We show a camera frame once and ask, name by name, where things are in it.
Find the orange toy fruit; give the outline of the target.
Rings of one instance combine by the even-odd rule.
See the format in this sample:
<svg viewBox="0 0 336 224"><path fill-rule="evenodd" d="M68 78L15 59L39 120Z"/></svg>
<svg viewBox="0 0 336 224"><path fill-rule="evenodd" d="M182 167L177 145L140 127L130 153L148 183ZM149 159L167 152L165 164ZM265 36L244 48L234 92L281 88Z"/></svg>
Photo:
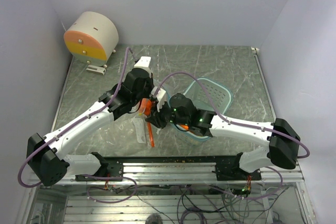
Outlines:
<svg viewBox="0 0 336 224"><path fill-rule="evenodd" d="M189 131L189 126L188 125L178 125L182 131Z"/></svg>

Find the light blue plastic basket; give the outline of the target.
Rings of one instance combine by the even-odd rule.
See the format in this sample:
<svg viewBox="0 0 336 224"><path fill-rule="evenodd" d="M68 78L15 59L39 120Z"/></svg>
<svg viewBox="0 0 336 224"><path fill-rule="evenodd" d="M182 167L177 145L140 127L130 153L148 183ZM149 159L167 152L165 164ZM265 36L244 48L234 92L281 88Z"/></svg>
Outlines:
<svg viewBox="0 0 336 224"><path fill-rule="evenodd" d="M198 78L198 80L207 90L216 109L221 114L225 114L233 101L232 92L224 85L211 79L201 77ZM191 99L198 109L214 111L205 92L196 81L193 81L183 94ZM173 124L172 126L175 131L174 134L178 139L184 140L193 146L203 144L210 139L208 136L196 136L190 132L183 132L181 131L182 128L180 126L176 127Z"/></svg>

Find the clear zip top bag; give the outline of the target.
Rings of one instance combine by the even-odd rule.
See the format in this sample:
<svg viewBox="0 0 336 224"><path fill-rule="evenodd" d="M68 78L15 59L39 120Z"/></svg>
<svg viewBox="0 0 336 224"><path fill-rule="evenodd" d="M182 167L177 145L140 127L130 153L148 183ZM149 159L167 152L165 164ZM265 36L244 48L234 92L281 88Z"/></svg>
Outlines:
<svg viewBox="0 0 336 224"><path fill-rule="evenodd" d="M169 89L157 80L153 82L154 88L149 98L141 98L137 109L130 113L136 116L131 119L135 127L136 139L140 144L146 144L145 128L148 130L150 146L155 147L152 126L163 129L168 124L172 109L169 106Z"/></svg>

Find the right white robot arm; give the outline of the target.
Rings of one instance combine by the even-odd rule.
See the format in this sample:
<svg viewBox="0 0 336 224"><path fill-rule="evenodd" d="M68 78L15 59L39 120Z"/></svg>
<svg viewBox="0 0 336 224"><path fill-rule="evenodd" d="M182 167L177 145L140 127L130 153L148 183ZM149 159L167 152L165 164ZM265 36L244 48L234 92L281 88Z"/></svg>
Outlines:
<svg viewBox="0 0 336 224"><path fill-rule="evenodd" d="M231 167L236 179L244 179L254 171L275 165L292 170L298 159L299 136L286 120L261 123L225 117L215 111L198 109L191 99L181 93L161 102L151 99L146 121L157 128L168 123L185 127L196 136L231 137L258 145L254 151L236 155Z"/></svg>

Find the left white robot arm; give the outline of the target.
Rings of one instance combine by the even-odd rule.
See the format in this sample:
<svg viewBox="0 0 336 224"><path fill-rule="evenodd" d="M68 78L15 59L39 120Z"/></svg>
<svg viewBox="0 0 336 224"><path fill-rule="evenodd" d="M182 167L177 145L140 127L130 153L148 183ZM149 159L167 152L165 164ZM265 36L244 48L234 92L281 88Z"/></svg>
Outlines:
<svg viewBox="0 0 336 224"><path fill-rule="evenodd" d="M151 94L150 67L133 67L121 84L105 92L87 111L45 136L33 134L27 143L28 165L44 186L59 182L73 165L66 156L76 144L98 128L112 123Z"/></svg>

